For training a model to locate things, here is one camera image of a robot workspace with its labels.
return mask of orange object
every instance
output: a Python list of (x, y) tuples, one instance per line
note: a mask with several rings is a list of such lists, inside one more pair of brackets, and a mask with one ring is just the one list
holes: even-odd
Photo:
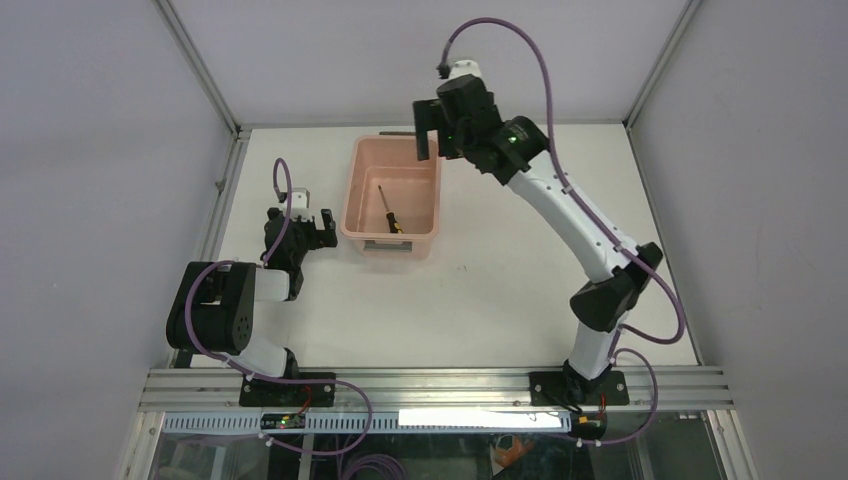
[[(507, 448), (502, 448), (500, 444), (501, 440), (509, 439), (511, 440), (511, 444)], [(495, 447), (495, 463), (500, 465), (503, 468), (506, 468), (516, 460), (523, 457), (524, 454), (533, 450), (533, 447), (536, 446), (532, 440), (527, 440), (525, 443), (521, 437), (518, 435), (505, 435), (498, 439), (498, 445)]]
[[(430, 151), (438, 151), (430, 141)], [(342, 235), (363, 255), (423, 259), (439, 233), (442, 159), (418, 161), (415, 137), (366, 135), (354, 146)], [(391, 233), (378, 186), (392, 200), (403, 233)]]

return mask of metal corner post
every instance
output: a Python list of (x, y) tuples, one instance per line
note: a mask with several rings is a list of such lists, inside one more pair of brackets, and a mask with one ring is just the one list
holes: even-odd
[(165, 22), (168, 30), (171, 31), (174, 41), (182, 51), (189, 68), (191, 68), (191, 71), (197, 77), (200, 87), (203, 88), (206, 96), (209, 97), (209, 101), (212, 102), (212, 106), (215, 107), (215, 111), (218, 112), (218, 116), (221, 117), (230, 134), (237, 137), (240, 130), (238, 122), (227, 102), (224, 100), (221, 91), (218, 89), (218, 85), (215, 84), (212, 74), (209, 73), (206, 63), (203, 62), (200, 52), (191, 40), (171, 0), (153, 0), (153, 3), (156, 4), (159, 13), (162, 15), (162, 20)]
[(636, 124), (636, 120), (639, 119), (639, 115), (642, 113), (645, 102), (647, 102), (648, 98), (651, 96), (651, 92), (653, 92), (654, 87), (656, 87), (657, 82), (668, 67), (669, 61), (677, 51), (677, 47), (680, 45), (683, 35), (686, 33), (689, 25), (692, 24), (692, 20), (695, 18), (695, 13), (698, 11), (698, 8), (702, 3), (704, 3), (704, 0), (687, 0), (686, 5), (680, 12), (680, 16), (677, 18), (674, 28), (672, 28), (668, 39), (666, 39), (662, 50), (660, 50), (657, 60), (654, 62), (653, 67), (651, 67), (651, 72), (648, 74), (648, 78), (645, 79), (645, 83), (642, 84), (642, 88), (639, 89), (639, 93), (636, 95), (636, 100), (633, 102), (633, 105), (627, 112), (627, 116), (624, 118), (624, 128), (627, 129), (628, 132), (633, 128), (633, 125)]

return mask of black mounting bracket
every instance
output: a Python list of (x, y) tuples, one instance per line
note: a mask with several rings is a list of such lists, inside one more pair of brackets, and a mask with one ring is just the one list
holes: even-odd
[(584, 392), (584, 399), (577, 405), (572, 405), (569, 401), (571, 397), (569, 397), (569, 389), (563, 372), (530, 372), (528, 379), (530, 381), (530, 404), (537, 407), (597, 407), (601, 405), (601, 395), (604, 396), (607, 406), (630, 404), (630, 395), (627, 393), (624, 373), (619, 371), (609, 371), (591, 391)]
[[(283, 378), (289, 380), (335, 380), (336, 374), (333, 372), (301, 373), (297, 365), (297, 358), (287, 348)], [(309, 402), (310, 407), (332, 407), (335, 399), (336, 385), (333, 383), (283, 385), (256, 378), (248, 380), (245, 377), (241, 383), (239, 406), (300, 408), (306, 405), (306, 402)]]

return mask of robotic arm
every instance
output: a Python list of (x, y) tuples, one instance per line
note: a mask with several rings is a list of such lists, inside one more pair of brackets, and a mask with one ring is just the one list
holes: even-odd
[(577, 256), (589, 278), (571, 298), (580, 325), (571, 357), (564, 364), (569, 401), (581, 403), (610, 370), (610, 349), (625, 320), (650, 280), (624, 256), (575, 201), (585, 199), (622, 247), (638, 253), (652, 269), (662, 260), (654, 243), (638, 246), (609, 221), (573, 182), (563, 188), (548, 153), (548, 139), (526, 117), (501, 120), (494, 95), (486, 90), (472, 61), (455, 62), (437, 99), (413, 103), (418, 158), (430, 158), (427, 135), (439, 134), (439, 155), (465, 157), (483, 174), (493, 175), (526, 200)]

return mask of metal frame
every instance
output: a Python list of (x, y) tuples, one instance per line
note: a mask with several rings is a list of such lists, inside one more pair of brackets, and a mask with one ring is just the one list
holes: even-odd
[(703, 0), (688, 0), (686, 5), (683, 7), (683, 10), (680, 12), (680, 16), (677, 17), (677, 22), (674, 24), (674, 28), (671, 29), (671, 33), (669, 34), (668, 39), (666, 39), (665, 44), (660, 51), (660, 55), (654, 62), (654, 66), (651, 67), (651, 72), (648, 74), (648, 78), (645, 79), (645, 83), (642, 84), (642, 88), (639, 89), (639, 93), (636, 95), (636, 100), (633, 102), (633, 106), (630, 107), (630, 110), (627, 112), (627, 116), (624, 117), (624, 128), (626, 128), (628, 132), (639, 119), (639, 115), (642, 113), (642, 108), (645, 106), (645, 102), (648, 101), (648, 98), (651, 96), (651, 92), (654, 91), (654, 87), (656, 87), (657, 82), (668, 67), (669, 60), (671, 60), (674, 53), (677, 51), (677, 47), (680, 45), (683, 35), (692, 23), (692, 19), (695, 18), (695, 13), (698, 11), (698, 7), (700, 7), (702, 3)]
[(727, 480), (757, 480), (759, 475), (736, 410), (707, 412), (713, 445)]
[[(304, 368), (302, 372), (313, 369)], [(339, 380), (359, 386), (374, 410), (469, 407), (498, 411), (558, 411), (530, 404), (527, 373), (558, 371), (551, 368), (442, 368), (385, 369), (334, 368)], [(644, 367), (620, 367), (630, 394), (630, 405), (609, 411), (647, 412), (651, 405), (651, 378)], [(720, 368), (701, 366), (655, 367), (659, 384), (659, 411), (691, 412), (733, 408), (730, 390)], [(140, 412), (260, 411), (238, 405), (242, 375), (231, 369), (191, 368), (151, 370), (139, 403)], [(362, 412), (360, 397), (347, 388), (336, 392), (336, 406), (316, 412)], [(584, 410), (594, 411), (596, 407)]]
[(192, 73), (197, 77), (200, 88), (209, 97), (209, 101), (212, 102), (212, 106), (215, 107), (215, 111), (221, 117), (224, 125), (227, 126), (230, 134), (237, 136), (240, 130), (238, 121), (224, 100), (224, 96), (221, 94), (221, 90), (218, 89), (218, 85), (215, 84), (212, 74), (209, 73), (209, 68), (206, 67), (206, 63), (200, 57), (200, 52), (194, 46), (194, 42), (191, 40), (182, 20), (180, 20), (180, 16), (177, 14), (177, 10), (174, 8), (171, 0), (153, 0), (153, 3), (156, 4), (168, 30), (171, 31), (174, 42), (183, 53), (189, 68), (191, 68)]
[[(170, 0), (153, 0), (173, 38), (186, 58), (201, 88), (209, 97), (216, 112), (231, 134), (227, 160), (215, 183), (218, 196), (207, 222), (207, 228), (197, 248), (197, 258), (216, 258), (233, 200), (235, 185), (247, 151), (250, 130), (256, 127), (284, 125), (240, 125), (218, 89), (205, 62), (200, 56), (185, 26)], [(676, 25), (663, 46), (648, 78), (630, 108), (624, 126), (630, 129), (637, 121), (645, 102), (673, 57), (686, 29), (691, 24), (703, 0), (688, 0)], [(605, 121), (589, 123), (608, 123)], [(640, 169), (642, 182), (645, 178)], [(645, 184), (649, 203), (650, 189)], [(700, 350), (692, 339), (700, 361)], [(172, 356), (170, 365), (176, 355)], [(705, 420), (713, 436), (717, 461), (726, 478), (757, 479), (757, 473), (740, 429), (730, 391), (720, 368), (704, 366), (655, 367), (659, 380), (659, 410), (664, 412), (705, 412)], [(543, 368), (476, 368), (476, 369), (332, 369), (339, 379), (362, 387), (372, 399), (375, 410), (394, 412), (415, 406), (451, 406), (491, 408), (501, 411), (539, 411), (529, 404), (529, 371)], [(631, 405), (608, 407), (610, 411), (647, 412), (650, 408), (650, 377), (643, 367), (622, 367), (625, 372)], [(149, 476), (155, 461), (156, 447), (163, 432), (166, 415), (171, 412), (208, 412), (209, 415), (261, 412), (238, 406), (241, 375), (228, 369), (161, 369), (151, 370), (133, 424), (130, 443), (126, 448), (119, 477), (142, 480)], [(347, 389), (337, 393), (337, 407), (320, 409), (344, 416), (361, 415), (358, 395)], [(636, 462), (645, 463), (643, 448), (637, 443)], [(302, 463), (299, 478), (306, 478), (309, 462)], [(640, 471), (650, 478), (650, 466)]]

